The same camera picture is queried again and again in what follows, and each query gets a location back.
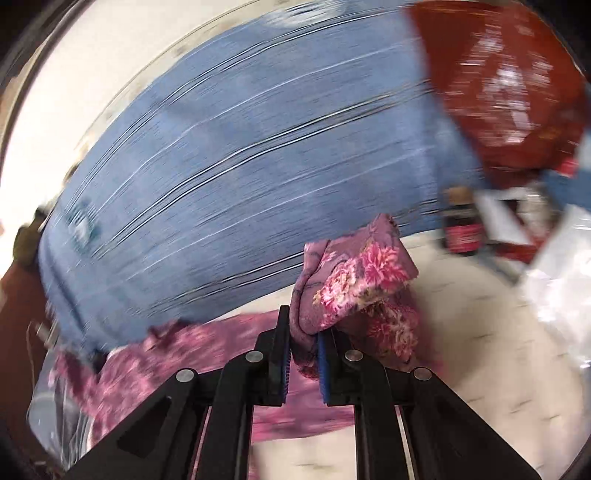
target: white wall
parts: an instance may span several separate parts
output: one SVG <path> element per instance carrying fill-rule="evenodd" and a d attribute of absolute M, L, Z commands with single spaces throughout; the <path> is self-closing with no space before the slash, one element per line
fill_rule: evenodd
<path fill-rule="evenodd" d="M 39 72 L 18 115 L 0 180 L 0 275 L 20 225 L 50 200 L 76 147 L 145 65 L 239 0 L 95 0 Z"/>

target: bottle label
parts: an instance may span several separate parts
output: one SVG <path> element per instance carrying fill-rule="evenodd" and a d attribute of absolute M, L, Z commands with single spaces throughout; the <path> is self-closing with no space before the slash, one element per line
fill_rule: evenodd
<path fill-rule="evenodd" d="M 482 242 L 482 225 L 448 226 L 445 229 L 447 249 L 454 254 L 473 252 L 480 248 Z"/>
<path fill-rule="evenodd" d="M 441 213 L 445 218 L 473 218 L 476 216 L 474 208 L 450 208 Z"/>

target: red fabric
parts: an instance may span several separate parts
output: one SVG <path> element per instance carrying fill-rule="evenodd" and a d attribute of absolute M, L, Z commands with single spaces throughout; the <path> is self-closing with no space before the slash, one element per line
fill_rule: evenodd
<path fill-rule="evenodd" d="M 574 154 L 584 78 L 539 17 L 516 2 L 436 0 L 411 11 L 433 85 L 496 187 L 523 185 Z"/>

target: floral fabric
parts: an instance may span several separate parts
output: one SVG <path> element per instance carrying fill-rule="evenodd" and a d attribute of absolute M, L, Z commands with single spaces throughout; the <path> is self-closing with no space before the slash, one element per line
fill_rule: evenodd
<path fill-rule="evenodd" d="M 61 352 L 52 376 L 65 377 L 70 394 L 93 419 L 94 446 L 173 373 L 191 367 L 208 372 L 251 350 L 259 333 L 275 327 L 278 312 L 238 315 L 204 325 L 169 322 L 141 343 L 115 351 L 99 374 Z M 351 407 L 327 407 L 318 383 L 291 369 L 283 407 L 255 407 L 252 442 L 307 437 L 353 425 Z"/>
<path fill-rule="evenodd" d="M 408 282 L 418 276 L 386 214 L 337 240 L 306 244 L 290 307 L 292 352 L 317 375 L 315 334 L 336 325 L 353 344 L 404 369 L 418 344 L 419 315 Z"/>

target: blue denim fabric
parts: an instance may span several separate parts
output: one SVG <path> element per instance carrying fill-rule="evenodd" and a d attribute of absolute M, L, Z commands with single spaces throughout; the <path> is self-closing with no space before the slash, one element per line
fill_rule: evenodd
<path fill-rule="evenodd" d="M 173 318 L 207 322 L 295 282 L 306 241 L 380 212 L 403 235 L 438 227 L 440 189 L 476 186 L 479 164 L 401 5 L 343 0 L 303 27 L 264 15 L 142 92 L 41 240 L 63 338 L 89 355 Z"/>

